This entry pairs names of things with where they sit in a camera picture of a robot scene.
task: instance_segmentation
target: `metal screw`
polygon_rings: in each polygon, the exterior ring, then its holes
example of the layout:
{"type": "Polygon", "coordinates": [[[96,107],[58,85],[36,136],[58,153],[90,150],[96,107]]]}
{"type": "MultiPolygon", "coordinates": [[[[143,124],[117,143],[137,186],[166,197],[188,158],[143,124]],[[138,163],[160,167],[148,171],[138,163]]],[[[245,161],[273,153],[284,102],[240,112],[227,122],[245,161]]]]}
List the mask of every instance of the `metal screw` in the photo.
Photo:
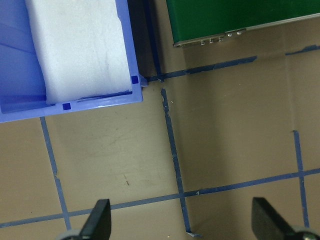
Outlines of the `metal screw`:
{"type": "Polygon", "coordinates": [[[317,240],[317,237],[312,233],[303,234],[303,240],[317,240]]]}

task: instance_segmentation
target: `blue plastic bin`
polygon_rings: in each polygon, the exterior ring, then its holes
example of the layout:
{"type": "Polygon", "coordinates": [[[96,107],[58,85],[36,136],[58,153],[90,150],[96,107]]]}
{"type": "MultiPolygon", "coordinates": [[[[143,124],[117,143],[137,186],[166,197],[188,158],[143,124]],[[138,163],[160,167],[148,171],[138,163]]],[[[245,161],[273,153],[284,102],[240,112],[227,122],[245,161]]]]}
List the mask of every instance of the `blue plastic bin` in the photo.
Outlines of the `blue plastic bin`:
{"type": "Polygon", "coordinates": [[[128,2],[115,0],[122,23],[132,92],[46,104],[44,77],[32,40],[24,0],[0,0],[0,123],[141,102],[128,2]]]}

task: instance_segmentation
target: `green panel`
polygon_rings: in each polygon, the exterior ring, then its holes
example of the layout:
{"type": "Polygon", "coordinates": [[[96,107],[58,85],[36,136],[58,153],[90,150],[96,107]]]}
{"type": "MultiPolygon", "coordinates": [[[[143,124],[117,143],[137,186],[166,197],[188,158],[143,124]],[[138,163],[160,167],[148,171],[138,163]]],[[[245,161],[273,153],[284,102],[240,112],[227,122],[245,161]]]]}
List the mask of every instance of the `green panel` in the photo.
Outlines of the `green panel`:
{"type": "Polygon", "coordinates": [[[320,13],[320,0],[166,0],[174,42],[320,13]]]}

